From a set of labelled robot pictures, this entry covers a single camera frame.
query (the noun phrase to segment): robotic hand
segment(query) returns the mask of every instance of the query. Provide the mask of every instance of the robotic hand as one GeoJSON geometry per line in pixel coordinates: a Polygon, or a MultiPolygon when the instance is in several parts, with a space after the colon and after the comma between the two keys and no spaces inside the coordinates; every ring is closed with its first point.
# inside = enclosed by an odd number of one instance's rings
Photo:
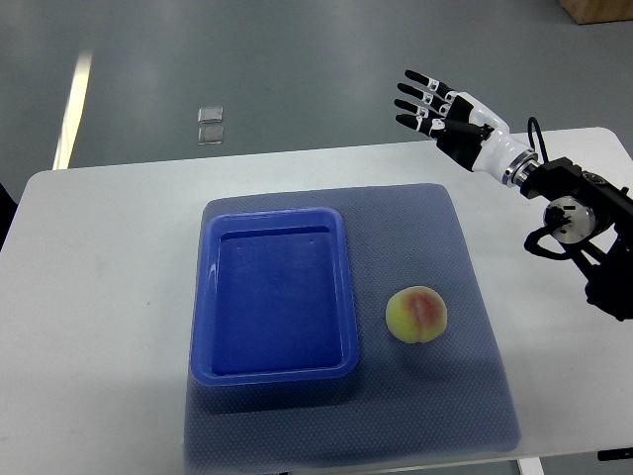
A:
{"type": "Polygon", "coordinates": [[[633,200],[626,196],[628,188],[618,190],[567,158],[549,161],[534,118],[528,129],[536,127],[544,163],[538,161],[531,134],[530,145],[515,140],[508,125],[470,94],[415,71],[405,75],[423,89],[402,83],[398,88],[422,105],[397,99],[395,104],[411,114],[400,114],[396,120],[435,139],[440,150],[467,170],[485,171],[508,187],[517,185],[528,199],[550,200],[543,228],[528,236],[525,249],[550,259],[571,259],[588,280],[590,304],[619,321],[633,319],[633,200]],[[617,239],[603,252],[590,240],[612,225],[617,239]],[[541,247],[538,242],[546,235],[564,251],[541,247]]]}

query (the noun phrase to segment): textured gray mat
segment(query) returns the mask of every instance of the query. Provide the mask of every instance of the textured gray mat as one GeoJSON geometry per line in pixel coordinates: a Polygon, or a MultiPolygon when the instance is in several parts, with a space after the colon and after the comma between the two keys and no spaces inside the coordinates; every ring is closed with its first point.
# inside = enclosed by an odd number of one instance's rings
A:
{"type": "Polygon", "coordinates": [[[268,473],[515,448],[520,432],[497,343],[443,187],[229,198],[208,205],[203,225],[226,213],[314,206],[337,210],[347,232],[360,342],[353,384],[343,398],[315,394],[312,406],[219,414],[215,396],[190,376],[188,473],[268,473]],[[448,308],[446,333],[426,345],[400,343],[385,325],[389,298],[412,285],[435,289],[448,308]]]}

